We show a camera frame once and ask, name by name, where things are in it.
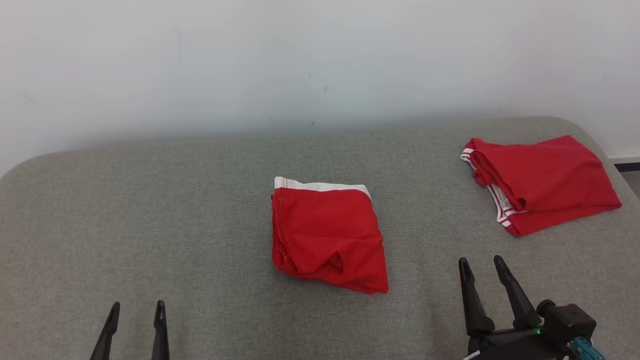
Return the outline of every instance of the white stripe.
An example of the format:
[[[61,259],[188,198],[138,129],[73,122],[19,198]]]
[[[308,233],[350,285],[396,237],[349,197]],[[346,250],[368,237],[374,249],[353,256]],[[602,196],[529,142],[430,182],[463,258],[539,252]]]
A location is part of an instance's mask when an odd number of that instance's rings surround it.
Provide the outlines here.
[[[469,156],[469,154],[473,151],[474,151],[473,149],[465,148],[462,154],[460,154],[460,158],[466,161],[467,163],[469,163],[469,165],[471,165],[471,167],[474,170],[477,170],[474,164],[471,162],[471,159]],[[517,214],[519,212],[513,210],[513,207],[511,206],[509,199],[507,199],[507,196],[504,194],[504,192],[502,191],[502,189],[500,189],[498,185],[489,184],[489,186],[487,186],[486,188],[487,190],[489,190],[489,193],[493,198],[493,202],[495,203],[495,208],[497,210],[495,221],[502,224],[504,227],[511,225],[511,222],[507,220],[508,216]]]
[[[276,176],[273,180],[276,189],[299,189],[299,190],[313,190],[317,192],[330,192],[332,190],[358,190],[367,194],[371,199],[371,194],[367,191],[367,187],[364,185],[343,185],[343,184],[328,184],[328,183],[307,183],[303,184],[295,180],[287,179],[282,176]]]
[[[465,358],[462,359],[462,360],[471,360],[471,359],[473,359],[474,357],[476,357],[478,355],[480,355],[480,350],[465,356]]]

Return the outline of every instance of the red fabric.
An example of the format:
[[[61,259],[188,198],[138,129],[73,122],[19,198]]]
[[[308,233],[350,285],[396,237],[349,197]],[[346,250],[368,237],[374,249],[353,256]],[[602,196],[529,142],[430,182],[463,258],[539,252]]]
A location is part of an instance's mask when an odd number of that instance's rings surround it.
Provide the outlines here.
[[[367,194],[278,188],[271,209],[272,258],[280,271],[367,294],[389,290],[382,234]]]
[[[507,226],[516,236],[622,206],[602,162],[571,136],[535,145],[473,138],[466,148],[474,150],[474,179],[497,185],[518,212]]]

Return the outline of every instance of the robotic arm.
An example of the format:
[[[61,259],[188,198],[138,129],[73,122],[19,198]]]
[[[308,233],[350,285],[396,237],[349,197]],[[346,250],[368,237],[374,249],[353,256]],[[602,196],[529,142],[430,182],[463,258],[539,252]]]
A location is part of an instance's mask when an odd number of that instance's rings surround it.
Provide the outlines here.
[[[120,315],[120,303],[116,302],[111,307],[107,321],[104,323],[98,342],[95,344],[91,360],[109,360],[111,352],[111,338],[118,330],[118,317]],[[169,338],[166,331],[166,312],[164,302],[158,300],[156,306],[156,316],[154,317],[154,327],[156,328],[156,339],[154,340],[154,351],[151,360],[169,360]]]
[[[504,285],[513,311],[513,328],[495,330],[484,312],[467,259],[460,258],[460,284],[465,322],[469,335],[465,360],[546,360],[569,356],[580,360],[604,360],[591,344],[596,322],[575,304],[556,306],[544,300],[536,309],[518,284],[504,259],[493,258],[498,278]]]

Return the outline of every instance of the folded clothing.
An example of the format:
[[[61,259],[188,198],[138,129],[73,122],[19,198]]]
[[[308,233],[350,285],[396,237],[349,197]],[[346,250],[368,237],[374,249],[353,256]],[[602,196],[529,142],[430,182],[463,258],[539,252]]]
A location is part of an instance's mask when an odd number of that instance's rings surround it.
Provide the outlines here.
[[[571,136],[535,145],[473,138],[460,158],[489,189],[497,221],[515,236],[622,206],[602,162]]]
[[[367,294],[388,291],[383,238],[364,185],[276,177],[275,188],[272,258],[280,271]]]

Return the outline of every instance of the red cloth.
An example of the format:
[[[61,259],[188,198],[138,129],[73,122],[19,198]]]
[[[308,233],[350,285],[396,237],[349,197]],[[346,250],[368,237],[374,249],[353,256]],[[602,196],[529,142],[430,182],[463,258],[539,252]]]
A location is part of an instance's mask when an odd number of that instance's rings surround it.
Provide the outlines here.
[[[280,271],[367,294],[389,290],[382,234],[366,193],[277,188],[271,209]]]
[[[460,157],[491,192],[498,222],[516,236],[622,206],[602,162],[571,136],[535,145],[473,138]]]

